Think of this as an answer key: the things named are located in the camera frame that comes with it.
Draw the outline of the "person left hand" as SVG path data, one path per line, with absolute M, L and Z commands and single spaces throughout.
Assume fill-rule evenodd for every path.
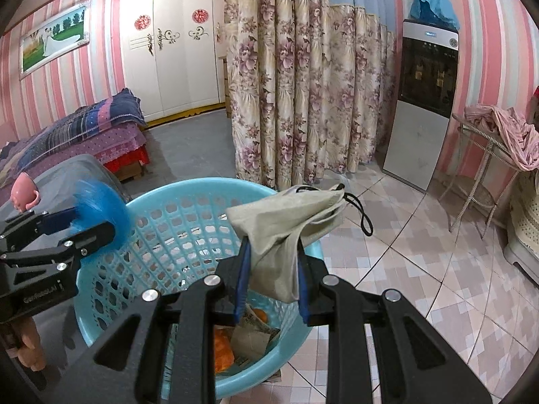
M 24 318 L 12 324 L 12 327 L 19 344 L 16 348 L 8 349 L 8 355 L 12 359 L 17 358 L 24 367 L 32 371 L 46 368 L 46 356 L 34 319 Z

